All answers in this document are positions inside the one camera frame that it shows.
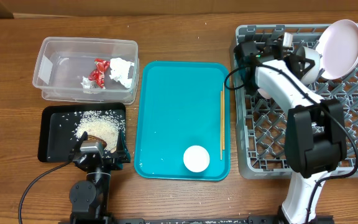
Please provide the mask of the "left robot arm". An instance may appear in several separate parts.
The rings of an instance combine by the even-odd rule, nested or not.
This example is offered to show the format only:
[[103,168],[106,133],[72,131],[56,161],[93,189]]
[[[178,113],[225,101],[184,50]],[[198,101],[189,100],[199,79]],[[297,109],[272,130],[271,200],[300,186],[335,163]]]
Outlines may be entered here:
[[101,141],[90,140],[88,133],[83,133],[69,153],[69,159],[86,172],[86,179],[70,189],[70,223],[116,223],[108,212],[109,187],[111,172],[122,170],[123,164],[131,161],[124,131],[119,131],[117,149],[111,156],[104,155]]

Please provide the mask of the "white napkin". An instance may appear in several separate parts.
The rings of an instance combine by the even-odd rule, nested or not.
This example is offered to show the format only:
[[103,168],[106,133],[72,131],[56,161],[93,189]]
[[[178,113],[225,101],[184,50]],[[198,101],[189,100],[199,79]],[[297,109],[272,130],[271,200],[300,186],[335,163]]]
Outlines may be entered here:
[[124,60],[122,58],[112,58],[109,63],[110,79],[119,82],[124,88],[129,89],[132,86],[132,78],[129,77],[131,67],[134,62]]

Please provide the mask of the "teal serving tray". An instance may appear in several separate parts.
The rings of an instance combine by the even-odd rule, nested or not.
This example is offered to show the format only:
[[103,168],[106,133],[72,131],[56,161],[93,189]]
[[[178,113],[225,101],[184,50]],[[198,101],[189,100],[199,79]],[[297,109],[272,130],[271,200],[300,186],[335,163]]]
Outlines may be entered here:
[[[230,94],[225,93],[225,128],[221,131],[221,92],[226,67],[212,62],[147,64],[142,74],[135,140],[136,172],[151,179],[223,180],[231,166]],[[183,155],[204,147],[206,170],[188,170]]]

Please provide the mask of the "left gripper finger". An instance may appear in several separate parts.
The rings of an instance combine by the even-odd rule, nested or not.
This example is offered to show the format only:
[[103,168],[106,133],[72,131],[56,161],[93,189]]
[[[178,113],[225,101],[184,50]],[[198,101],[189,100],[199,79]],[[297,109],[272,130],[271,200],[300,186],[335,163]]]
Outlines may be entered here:
[[131,155],[126,146],[126,138],[123,130],[119,131],[116,145],[116,153],[118,154],[121,163],[130,163]]
[[82,136],[79,138],[79,140],[74,145],[73,149],[70,151],[70,154],[75,154],[80,151],[80,147],[84,141],[88,140],[88,133],[85,131]]

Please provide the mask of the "clear plastic storage bin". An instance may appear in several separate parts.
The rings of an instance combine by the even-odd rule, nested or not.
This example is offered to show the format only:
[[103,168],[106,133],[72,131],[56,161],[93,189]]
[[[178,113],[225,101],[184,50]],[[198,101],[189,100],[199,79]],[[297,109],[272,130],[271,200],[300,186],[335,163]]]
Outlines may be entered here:
[[[106,70],[104,88],[88,80],[96,68],[94,60],[110,61],[122,58],[134,62],[129,77],[132,86],[124,88],[110,79],[110,66]],[[139,80],[139,51],[133,40],[84,37],[47,37],[42,42],[34,68],[33,86],[41,89],[42,97],[50,101],[78,103],[135,101]]]

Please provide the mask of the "white rice pile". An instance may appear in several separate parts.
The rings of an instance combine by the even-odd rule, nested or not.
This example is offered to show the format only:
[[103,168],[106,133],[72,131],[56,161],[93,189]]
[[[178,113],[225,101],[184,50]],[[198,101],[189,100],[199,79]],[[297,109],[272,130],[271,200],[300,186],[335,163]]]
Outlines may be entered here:
[[84,132],[103,140],[106,145],[104,153],[114,153],[117,148],[118,134],[125,130],[125,118],[118,111],[84,111],[78,112],[79,122],[75,123],[74,137],[79,139]]

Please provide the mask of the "pink plate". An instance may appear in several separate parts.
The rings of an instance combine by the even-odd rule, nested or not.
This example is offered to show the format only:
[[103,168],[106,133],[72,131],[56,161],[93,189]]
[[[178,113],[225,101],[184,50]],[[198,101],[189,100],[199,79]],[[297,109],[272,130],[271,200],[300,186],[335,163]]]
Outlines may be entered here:
[[322,77],[335,80],[351,73],[358,64],[358,25],[343,19],[321,34],[315,50],[321,54]]

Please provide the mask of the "wooden chopstick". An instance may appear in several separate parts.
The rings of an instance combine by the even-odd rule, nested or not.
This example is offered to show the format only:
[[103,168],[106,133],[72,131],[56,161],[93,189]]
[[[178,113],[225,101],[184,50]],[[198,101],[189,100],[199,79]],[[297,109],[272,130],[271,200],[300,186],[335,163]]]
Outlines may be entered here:
[[225,150],[225,86],[221,91],[221,134],[222,134],[222,151]]
[[223,91],[220,91],[220,160],[223,159]]

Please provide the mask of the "black rectangular tray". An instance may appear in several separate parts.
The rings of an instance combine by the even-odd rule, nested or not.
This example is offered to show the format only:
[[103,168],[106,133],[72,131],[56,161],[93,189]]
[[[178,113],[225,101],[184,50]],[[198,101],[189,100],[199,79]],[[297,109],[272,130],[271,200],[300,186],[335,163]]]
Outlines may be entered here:
[[80,105],[48,106],[42,111],[38,160],[65,162],[78,141],[76,128],[90,111],[100,117],[109,117],[126,123],[126,107],[122,103],[93,103]]

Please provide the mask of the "red snack wrapper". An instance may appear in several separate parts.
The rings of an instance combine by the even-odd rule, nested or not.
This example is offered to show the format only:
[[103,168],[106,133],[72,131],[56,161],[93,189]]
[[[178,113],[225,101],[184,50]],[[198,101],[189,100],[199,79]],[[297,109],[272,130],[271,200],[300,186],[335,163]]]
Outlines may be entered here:
[[105,72],[110,66],[110,61],[96,58],[94,60],[96,68],[88,76],[88,80],[95,81],[97,86],[104,88]]

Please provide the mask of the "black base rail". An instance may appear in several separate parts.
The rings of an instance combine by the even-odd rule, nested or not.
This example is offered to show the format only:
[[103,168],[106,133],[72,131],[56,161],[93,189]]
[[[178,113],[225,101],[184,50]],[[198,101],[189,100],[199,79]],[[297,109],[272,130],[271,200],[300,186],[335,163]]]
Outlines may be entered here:
[[283,218],[276,215],[250,215],[247,218],[193,219],[193,220],[144,220],[127,218],[112,221],[113,224],[285,224]]

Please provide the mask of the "grey dishwasher rack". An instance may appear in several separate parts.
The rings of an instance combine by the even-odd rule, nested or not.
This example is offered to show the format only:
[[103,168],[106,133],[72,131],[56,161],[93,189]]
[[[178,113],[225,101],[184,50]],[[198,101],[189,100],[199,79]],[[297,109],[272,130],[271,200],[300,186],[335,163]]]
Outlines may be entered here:
[[[270,37],[291,32],[293,45],[316,48],[326,24],[241,25],[233,45],[253,40],[264,45]],[[283,179],[291,176],[284,154],[286,116],[273,100],[258,93],[249,94],[242,87],[239,74],[232,76],[236,86],[236,140],[239,172],[246,179]],[[344,107],[346,129],[358,147],[358,66],[338,80],[320,78],[309,89],[325,99],[336,98]]]

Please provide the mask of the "grey bowl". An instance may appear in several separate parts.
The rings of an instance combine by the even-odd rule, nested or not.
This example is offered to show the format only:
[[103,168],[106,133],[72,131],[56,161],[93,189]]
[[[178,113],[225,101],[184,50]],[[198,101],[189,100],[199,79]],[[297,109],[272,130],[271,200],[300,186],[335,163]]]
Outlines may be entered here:
[[317,78],[320,70],[320,54],[310,48],[300,47],[295,55],[300,55],[308,59],[312,59],[315,62],[315,66],[306,75],[297,75],[302,84],[309,85],[313,83]]

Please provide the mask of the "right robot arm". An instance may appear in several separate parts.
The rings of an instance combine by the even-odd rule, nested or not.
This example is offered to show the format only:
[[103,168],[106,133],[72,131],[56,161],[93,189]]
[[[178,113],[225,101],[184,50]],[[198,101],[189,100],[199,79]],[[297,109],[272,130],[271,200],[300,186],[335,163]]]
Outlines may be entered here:
[[335,178],[333,171],[346,158],[344,109],[339,100],[326,100],[307,88],[317,78],[319,54],[290,52],[292,39],[286,32],[254,47],[252,78],[260,94],[270,96],[287,116],[284,152],[292,175],[280,218],[319,223],[315,209],[323,185]]

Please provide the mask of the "small white dish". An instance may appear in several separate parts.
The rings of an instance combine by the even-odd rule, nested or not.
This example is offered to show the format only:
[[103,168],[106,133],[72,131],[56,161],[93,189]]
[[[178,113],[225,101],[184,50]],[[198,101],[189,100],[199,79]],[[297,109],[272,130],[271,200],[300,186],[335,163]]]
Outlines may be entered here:
[[205,171],[210,163],[208,151],[202,146],[190,146],[183,154],[185,167],[194,173]]

